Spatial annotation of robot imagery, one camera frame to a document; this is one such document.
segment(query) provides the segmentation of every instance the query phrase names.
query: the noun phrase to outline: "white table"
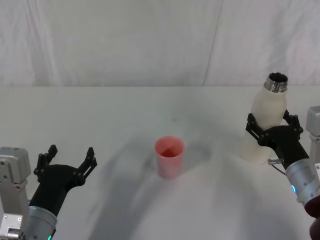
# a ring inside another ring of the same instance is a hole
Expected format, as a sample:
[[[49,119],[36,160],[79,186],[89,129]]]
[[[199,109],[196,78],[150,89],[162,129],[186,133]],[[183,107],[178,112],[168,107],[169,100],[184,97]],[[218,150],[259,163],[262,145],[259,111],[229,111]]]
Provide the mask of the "white table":
[[[260,87],[65,87],[0,90],[0,146],[22,147],[31,168],[56,144],[52,164],[78,167],[92,146],[98,167],[71,190],[56,240],[306,240],[313,219],[285,176],[240,158]],[[320,87],[290,87],[303,127]],[[154,141],[181,137],[186,172],[158,177]],[[309,134],[302,145],[310,149]],[[29,197],[36,177],[28,178]]]

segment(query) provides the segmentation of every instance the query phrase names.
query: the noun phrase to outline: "white curtain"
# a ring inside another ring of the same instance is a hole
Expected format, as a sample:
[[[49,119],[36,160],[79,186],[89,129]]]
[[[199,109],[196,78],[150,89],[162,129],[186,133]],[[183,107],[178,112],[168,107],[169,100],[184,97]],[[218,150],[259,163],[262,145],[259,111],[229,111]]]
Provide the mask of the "white curtain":
[[[320,84],[317,0],[2,0],[0,87]]]

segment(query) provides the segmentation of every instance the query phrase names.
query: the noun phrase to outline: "pink cup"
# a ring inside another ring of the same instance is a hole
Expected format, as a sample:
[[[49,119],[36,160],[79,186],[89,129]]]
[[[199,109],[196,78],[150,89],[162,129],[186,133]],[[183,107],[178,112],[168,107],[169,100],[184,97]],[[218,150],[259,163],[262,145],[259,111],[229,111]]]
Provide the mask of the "pink cup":
[[[154,144],[158,173],[164,179],[174,179],[182,172],[184,142],[176,136],[164,136]]]

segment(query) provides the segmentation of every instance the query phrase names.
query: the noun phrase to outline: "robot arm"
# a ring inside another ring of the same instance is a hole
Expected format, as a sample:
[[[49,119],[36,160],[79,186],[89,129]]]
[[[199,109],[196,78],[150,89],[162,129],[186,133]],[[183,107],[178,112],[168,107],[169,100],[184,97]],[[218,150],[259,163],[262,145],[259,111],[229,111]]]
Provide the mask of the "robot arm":
[[[317,219],[310,228],[310,236],[313,240],[319,240],[320,235],[316,231],[319,231],[320,221],[320,106],[311,107],[307,115],[306,128],[312,140],[310,158],[299,143],[303,129],[298,116],[289,115],[286,110],[283,119],[288,125],[262,130],[250,113],[246,130],[260,146],[270,147],[275,151],[285,169],[292,190],[297,195],[297,201],[304,206],[310,216]]]
[[[4,210],[0,240],[52,239],[69,190],[84,185],[97,166],[92,147],[79,168],[50,165],[57,152],[56,146],[51,145],[48,153],[39,154],[34,174],[40,184],[28,204],[25,189],[31,172],[28,153],[22,148],[0,148],[0,195]]]

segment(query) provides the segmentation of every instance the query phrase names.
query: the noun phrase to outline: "white bottle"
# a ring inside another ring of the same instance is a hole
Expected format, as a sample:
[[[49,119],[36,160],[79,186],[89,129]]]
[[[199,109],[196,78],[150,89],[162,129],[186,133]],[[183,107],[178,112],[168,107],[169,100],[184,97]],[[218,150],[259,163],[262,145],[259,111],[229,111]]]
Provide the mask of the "white bottle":
[[[263,129],[269,129],[281,124],[287,108],[288,78],[280,72],[273,72],[264,83],[262,90],[255,96],[251,113],[257,124]],[[268,161],[272,149],[260,146],[257,140],[247,131],[244,136],[242,157],[244,160],[264,164]]]

